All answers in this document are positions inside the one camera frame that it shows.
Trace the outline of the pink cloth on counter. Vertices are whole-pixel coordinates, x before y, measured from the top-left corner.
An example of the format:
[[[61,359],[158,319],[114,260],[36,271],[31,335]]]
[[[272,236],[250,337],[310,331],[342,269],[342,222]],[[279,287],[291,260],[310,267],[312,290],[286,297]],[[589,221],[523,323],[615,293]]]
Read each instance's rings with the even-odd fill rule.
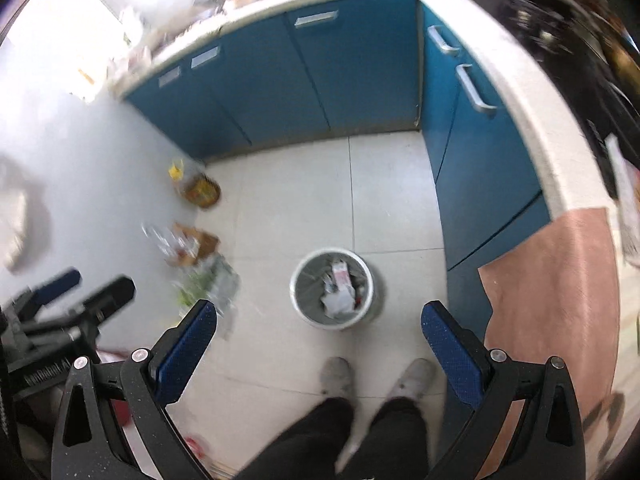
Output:
[[[612,393],[620,341],[620,282],[606,208],[567,211],[478,270],[492,315],[484,337],[512,359],[564,360],[579,414]]]

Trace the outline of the brown cardboard box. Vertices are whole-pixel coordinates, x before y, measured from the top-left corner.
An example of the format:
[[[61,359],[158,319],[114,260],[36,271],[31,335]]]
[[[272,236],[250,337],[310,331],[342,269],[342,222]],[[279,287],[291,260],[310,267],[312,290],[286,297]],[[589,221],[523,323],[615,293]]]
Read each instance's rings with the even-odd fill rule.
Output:
[[[218,236],[178,222],[170,228],[170,234],[172,241],[169,244],[167,262],[176,268],[196,266],[213,255],[220,245]]]

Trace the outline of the left grey slipper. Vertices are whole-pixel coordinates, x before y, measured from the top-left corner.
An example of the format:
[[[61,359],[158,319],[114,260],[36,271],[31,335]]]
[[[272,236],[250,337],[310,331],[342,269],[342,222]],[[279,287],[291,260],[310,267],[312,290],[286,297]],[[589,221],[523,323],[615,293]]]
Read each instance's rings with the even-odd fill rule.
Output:
[[[355,375],[349,362],[339,356],[326,360],[320,372],[321,394],[326,399],[356,399]]]

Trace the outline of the clear plastic bag with greens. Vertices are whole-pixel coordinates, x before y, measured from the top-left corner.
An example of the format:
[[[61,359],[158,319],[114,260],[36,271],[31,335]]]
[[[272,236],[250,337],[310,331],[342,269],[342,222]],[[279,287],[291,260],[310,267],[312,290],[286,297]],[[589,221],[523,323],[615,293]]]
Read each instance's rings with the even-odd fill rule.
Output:
[[[159,228],[151,223],[143,223],[141,231],[145,238],[160,251],[164,263],[171,269],[175,269],[174,285],[181,310],[186,312],[198,300],[208,300],[214,305],[220,318],[230,324],[234,318],[235,296],[240,289],[239,274],[235,272],[219,248],[196,266],[188,268],[170,266],[167,257],[169,244],[172,241],[170,234],[172,226]]]

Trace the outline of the right grey slipper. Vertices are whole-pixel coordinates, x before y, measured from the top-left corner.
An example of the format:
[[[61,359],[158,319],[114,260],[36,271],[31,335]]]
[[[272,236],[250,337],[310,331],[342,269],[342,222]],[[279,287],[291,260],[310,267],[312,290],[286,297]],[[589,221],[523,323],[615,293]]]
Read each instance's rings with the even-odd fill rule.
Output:
[[[436,366],[427,359],[415,359],[400,375],[387,395],[387,401],[407,399],[419,404],[430,390]]]

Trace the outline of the person's black trouser legs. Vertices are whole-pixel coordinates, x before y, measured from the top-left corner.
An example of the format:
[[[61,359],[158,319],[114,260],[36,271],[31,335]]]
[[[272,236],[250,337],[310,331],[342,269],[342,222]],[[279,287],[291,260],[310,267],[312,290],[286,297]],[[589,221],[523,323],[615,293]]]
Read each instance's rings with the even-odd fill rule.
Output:
[[[424,479],[430,472],[427,426],[407,398],[385,402],[342,470],[337,460],[350,438],[355,409],[329,398],[272,440],[238,479]]]

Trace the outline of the black stove top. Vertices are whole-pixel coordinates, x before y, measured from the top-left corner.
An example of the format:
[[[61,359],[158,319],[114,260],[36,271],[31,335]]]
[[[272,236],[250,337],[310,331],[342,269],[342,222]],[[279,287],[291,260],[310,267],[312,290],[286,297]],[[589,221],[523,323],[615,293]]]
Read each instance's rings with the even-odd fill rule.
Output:
[[[616,136],[624,159],[639,165],[639,111],[631,104],[598,40],[560,0],[473,0],[536,60],[585,135],[608,195],[618,196],[605,139]]]

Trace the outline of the grey slipper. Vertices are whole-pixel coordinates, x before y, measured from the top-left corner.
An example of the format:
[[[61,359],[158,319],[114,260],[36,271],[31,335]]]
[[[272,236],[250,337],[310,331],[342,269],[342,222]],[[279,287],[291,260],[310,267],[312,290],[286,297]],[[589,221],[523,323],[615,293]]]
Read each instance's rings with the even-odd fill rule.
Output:
[[[326,360],[320,372],[321,394],[326,399],[356,399],[355,375],[349,362],[339,356]]]
[[[427,359],[415,359],[400,375],[387,395],[387,401],[407,399],[419,404],[430,390],[436,366]]]

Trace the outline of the white round trash bin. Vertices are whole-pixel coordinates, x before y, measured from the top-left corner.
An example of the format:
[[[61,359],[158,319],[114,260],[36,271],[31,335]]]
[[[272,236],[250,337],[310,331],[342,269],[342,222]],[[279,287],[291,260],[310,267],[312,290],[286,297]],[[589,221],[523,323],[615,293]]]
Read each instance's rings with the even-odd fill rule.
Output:
[[[290,298],[305,322],[331,332],[366,324],[382,307],[372,268],[354,252],[337,247],[303,258],[290,281]]]

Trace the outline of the white paper towel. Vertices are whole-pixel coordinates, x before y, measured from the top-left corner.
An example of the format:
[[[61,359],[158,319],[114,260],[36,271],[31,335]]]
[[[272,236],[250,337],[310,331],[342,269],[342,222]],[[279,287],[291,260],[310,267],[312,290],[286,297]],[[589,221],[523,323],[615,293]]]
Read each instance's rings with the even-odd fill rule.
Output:
[[[356,308],[356,290],[350,286],[346,288],[326,286],[321,302],[329,318],[350,315]]]

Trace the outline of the cooking oil bottle yellow cap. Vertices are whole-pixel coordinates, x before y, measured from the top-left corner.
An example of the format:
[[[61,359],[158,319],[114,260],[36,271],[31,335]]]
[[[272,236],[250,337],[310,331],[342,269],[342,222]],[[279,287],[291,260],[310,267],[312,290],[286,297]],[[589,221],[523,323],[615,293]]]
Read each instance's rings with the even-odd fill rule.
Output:
[[[200,209],[209,209],[220,200],[219,184],[195,162],[174,159],[167,172],[177,194],[188,203]]]

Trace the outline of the blue kitchen cabinets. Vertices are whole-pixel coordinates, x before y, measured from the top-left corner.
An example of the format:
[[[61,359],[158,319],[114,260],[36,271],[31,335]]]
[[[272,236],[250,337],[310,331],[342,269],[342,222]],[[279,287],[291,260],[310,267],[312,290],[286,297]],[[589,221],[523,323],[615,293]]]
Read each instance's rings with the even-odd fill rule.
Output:
[[[127,101],[191,157],[317,136],[423,134],[438,197],[448,307],[484,336],[481,266],[550,214],[518,127],[459,38],[418,0],[333,0],[187,48]]]

